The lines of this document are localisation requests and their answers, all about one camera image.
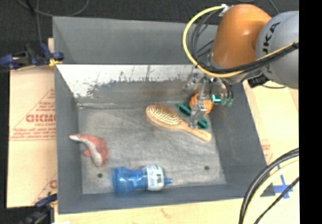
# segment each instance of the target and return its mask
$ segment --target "bin floor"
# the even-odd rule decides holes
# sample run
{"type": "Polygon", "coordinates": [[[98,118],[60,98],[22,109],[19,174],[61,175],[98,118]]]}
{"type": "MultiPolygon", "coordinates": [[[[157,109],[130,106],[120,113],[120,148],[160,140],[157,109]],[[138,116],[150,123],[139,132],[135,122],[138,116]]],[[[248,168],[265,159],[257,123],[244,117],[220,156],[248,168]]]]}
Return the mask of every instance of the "bin floor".
{"type": "MultiPolygon", "coordinates": [[[[205,116],[211,130],[208,116],[205,116]]],[[[113,191],[112,171],[125,166],[138,170],[147,164],[158,164],[172,178],[169,186],[224,184],[215,135],[205,142],[184,131],[168,130],[152,124],[145,108],[108,109],[79,107],[79,131],[104,138],[109,149],[105,166],[98,168],[80,143],[83,194],[113,191]]]]}

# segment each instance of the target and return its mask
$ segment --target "wooden hairbrush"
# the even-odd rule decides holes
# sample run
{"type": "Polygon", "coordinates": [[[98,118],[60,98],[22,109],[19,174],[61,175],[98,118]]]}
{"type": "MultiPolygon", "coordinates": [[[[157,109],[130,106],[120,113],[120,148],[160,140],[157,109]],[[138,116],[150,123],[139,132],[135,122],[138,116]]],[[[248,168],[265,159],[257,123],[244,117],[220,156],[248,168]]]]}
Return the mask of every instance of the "wooden hairbrush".
{"type": "Polygon", "coordinates": [[[148,118],[158,126],[186,131],[196,137],[210,141],[211,133],[199,128],[190,128],[189,125],[177,114],[176,110],[164,104],[151,104],[145,110],[148,118]]]}

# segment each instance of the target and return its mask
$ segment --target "orange object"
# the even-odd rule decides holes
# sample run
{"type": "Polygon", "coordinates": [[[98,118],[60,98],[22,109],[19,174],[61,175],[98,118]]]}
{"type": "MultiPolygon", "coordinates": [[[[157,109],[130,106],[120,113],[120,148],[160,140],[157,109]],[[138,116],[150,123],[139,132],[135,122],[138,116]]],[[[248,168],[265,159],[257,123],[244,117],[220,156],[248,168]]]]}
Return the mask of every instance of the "orange object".
{"type": "MultiPolygon", "coordinates": [[[[189,102],[189,107],[192,109],[193,105],[195,105],[198,101],[198,96],[199,96],[199,93],[196,93],[190,100],[189,102]]],[[[205,115],[207,115],[213,108],[213,103],[211,100],[203,100],[202,101],[203,103],[203,106],[205,109],[207,109],[205,115]]]]}
{"type": "Polygon", "coordinates": [[[105,139],[90,134],[72,134],[69,138],[82,142],[88,147],[88,149],[83,151],[83,154],[87,157],[92,157],[97,167],[105,165],[109,155],[105,139]]]}
{"type": "Polygon", "coordinates": [[[212,60],[221,67],[235,67],[256,60],[256,41],[271,17],[250,4],[230,8],[221,19],[212,45],[212,60]]]}

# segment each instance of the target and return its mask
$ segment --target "pink toy fish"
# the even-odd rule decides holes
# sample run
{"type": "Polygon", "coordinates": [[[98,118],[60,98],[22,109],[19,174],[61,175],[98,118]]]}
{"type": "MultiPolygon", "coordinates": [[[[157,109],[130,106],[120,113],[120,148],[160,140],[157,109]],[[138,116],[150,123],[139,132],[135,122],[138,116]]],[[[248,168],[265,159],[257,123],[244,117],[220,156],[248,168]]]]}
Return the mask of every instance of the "pink toy fish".
{"type": "Polygon", "coordinates": [[[90,134],[72,134],[69,138],[74,141],[82,142],[87,146],[88,149],[83,151],[83,154],[92,157],[93,162],[97,167],[105,165],[109,150],[104,139],[90,134]]]}

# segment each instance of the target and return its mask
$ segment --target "bottle label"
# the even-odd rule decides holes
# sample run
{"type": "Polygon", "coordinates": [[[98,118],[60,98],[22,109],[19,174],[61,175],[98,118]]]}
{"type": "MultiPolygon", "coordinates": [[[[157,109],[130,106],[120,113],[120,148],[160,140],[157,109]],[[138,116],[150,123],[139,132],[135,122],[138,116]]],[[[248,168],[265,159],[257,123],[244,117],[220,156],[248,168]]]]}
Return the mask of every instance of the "bottle label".
{"type": "Polygon", "coordinates": [[[147,189],[159,191],[165,186],[165,175],[159,165],[151,164],[145,166],[147,172],[147,189]]]}

